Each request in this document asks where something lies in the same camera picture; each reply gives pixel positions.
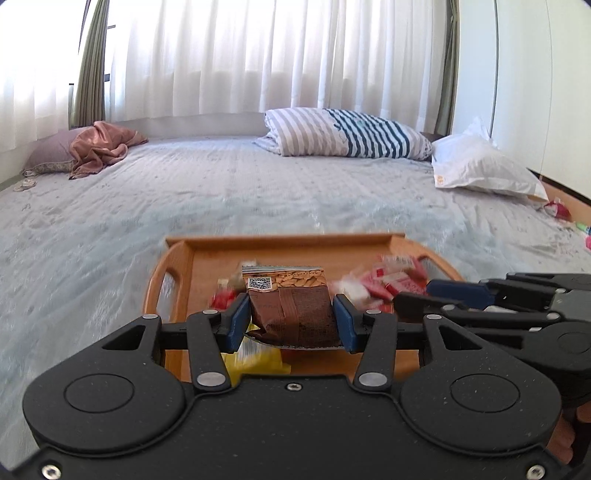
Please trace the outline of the person's right hand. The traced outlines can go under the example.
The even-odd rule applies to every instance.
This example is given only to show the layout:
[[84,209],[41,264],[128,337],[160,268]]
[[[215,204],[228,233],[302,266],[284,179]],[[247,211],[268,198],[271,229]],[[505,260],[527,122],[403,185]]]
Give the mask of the person's right hand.
[[568,464],[573,458],[572,444],[575,440],[574,428],[569,420],[562,415],[548,442],[548,450],[562,463]]

